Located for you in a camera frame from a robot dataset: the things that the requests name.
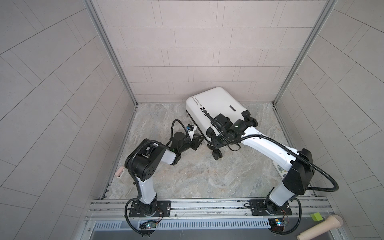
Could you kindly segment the black white suitcase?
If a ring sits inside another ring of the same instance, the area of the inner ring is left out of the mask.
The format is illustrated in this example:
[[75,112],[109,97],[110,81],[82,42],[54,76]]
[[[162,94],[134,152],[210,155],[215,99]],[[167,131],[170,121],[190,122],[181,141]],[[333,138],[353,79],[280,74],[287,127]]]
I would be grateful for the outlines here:
[[211,138],[207,136],[207,129],[209,127],[213,128],[213,125],[207,117],[207,114],[210,114],[212,118],[223,114],[225,117],[229,117],[234,123],[238,119],[244,119],[242,113],[250,113],[249,110],[243,107],[243,105],[221,87],[216,87],[189,97],[186,101],[186,112],[202,133],[208,148],[213,151],[212,155],[215,160],[223,157],[220,148],[225,146],[212,145]]

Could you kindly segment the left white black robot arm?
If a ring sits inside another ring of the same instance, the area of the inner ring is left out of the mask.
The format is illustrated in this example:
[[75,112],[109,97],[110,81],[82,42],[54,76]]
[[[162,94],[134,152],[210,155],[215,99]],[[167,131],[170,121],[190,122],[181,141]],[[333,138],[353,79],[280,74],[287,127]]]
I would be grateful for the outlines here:
[[125,168],[134,180],[138,190],[139,209],[145,215],[152,215],[157,208],[157,194],[154,190],[153,175],[160,163],[176,165],[181,153],[188,149],[197,150],[204,137],[177,132],[166,145],[155,140],[144,139],[127,157]]

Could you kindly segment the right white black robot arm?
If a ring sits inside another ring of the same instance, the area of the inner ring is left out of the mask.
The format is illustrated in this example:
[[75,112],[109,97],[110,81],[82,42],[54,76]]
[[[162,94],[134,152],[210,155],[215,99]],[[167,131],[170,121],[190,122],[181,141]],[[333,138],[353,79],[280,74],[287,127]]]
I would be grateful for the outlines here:
[[203,113],[218,130],[225,143],[229,145],[242,143],[251,147],[287,171],[282,182],[266,197],[262,209],[270,215],[276,215],[288,200],[304,195],[314,175],[313,168],[308,165],[312,163],[311,154],[305,156],[300,151],[289,148],[259,132],[256,129],[258,122],[251,117],[249,111],[245,111],[243,119],[238,119],[234,123],[222,114],[213,118],[206,110],[203,110]]

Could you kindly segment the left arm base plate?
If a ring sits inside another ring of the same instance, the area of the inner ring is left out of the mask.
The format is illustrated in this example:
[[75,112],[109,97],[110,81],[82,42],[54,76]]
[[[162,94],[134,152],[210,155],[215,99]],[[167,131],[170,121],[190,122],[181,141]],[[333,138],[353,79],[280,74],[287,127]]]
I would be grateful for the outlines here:
[[133,201],[130,207],[130,218],[169,217],[171,201],[154,201],[146,205],[141,201]]

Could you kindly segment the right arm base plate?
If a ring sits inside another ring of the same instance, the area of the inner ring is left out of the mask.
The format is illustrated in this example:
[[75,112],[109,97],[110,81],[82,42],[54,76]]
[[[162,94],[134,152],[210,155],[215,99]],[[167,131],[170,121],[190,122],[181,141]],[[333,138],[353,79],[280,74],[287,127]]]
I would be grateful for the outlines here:
[[274,203],[270,207],[267,207],[265,200],[249,200],[252,216],[283,216],[292,215],[292,210],[288,201],[286,201],[281,207],[275,206]]

